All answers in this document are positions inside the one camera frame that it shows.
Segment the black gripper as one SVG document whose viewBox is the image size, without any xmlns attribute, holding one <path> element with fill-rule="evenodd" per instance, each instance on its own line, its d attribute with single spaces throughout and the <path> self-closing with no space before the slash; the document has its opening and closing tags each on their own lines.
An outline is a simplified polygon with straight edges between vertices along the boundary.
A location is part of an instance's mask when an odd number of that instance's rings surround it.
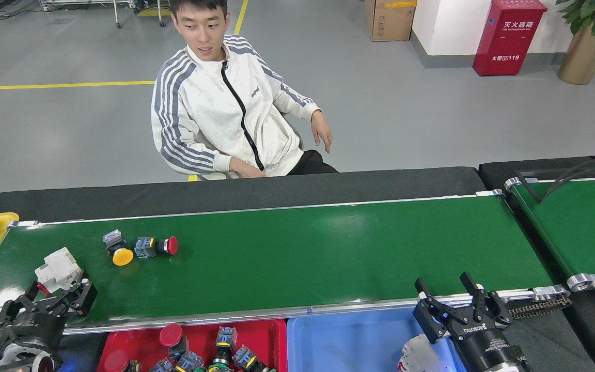
<svg viewBox="0 0 595 372">
<path fill-rule="evenodd" d="M 56 353 L 62 338 L 66 316 L 87 316 L 98 294 L 87 278 L 64 290 L 46 305 L 36 305 L 38 282 L 14 301 L 6 301 L 0 311 L 0 353 L 10 345 Z"/>
<path fill-rule="evenodd" d="M 437 301 L 422 278 L 415 281 L 419 301 L 413 315 L 428 341 L 436 344 L 450 336 L 467 371 L 532 371 L 522 349 L 509 344 L 503 334 L 513 323 L 503 300 L 477 284 L 467 271 L 460 281 L 472 296 L 472 311 Z"/>
</svg>

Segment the person's left hand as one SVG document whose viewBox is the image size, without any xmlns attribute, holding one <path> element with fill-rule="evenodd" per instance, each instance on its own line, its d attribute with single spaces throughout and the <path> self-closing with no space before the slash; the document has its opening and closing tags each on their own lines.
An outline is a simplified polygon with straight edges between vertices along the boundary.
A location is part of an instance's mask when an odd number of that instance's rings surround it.
<svg viewBox="0 0 595 372">
<path fill-rule="evenodd" d="M 321 109 L 317 109 L 311 114 L 311 131 L 316 146 L 323 144 L 326 153 L 331 153 L 332 130 Z"/>
</svg>

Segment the person's right hand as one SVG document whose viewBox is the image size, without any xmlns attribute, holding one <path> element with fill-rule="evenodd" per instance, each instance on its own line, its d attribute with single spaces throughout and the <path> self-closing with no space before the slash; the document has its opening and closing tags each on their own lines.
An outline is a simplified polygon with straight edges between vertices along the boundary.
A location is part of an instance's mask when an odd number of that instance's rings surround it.
<svg viewBox="0 0 595 372">
<path fill-rule="evenodd" d="M 262 178 L 267 177 L 263 171 L 257 167 L 246 163 L 245 161 L 231 157 L 229 161 L 229 171 L 238 174 L 241 178 Z"/>
</svg>

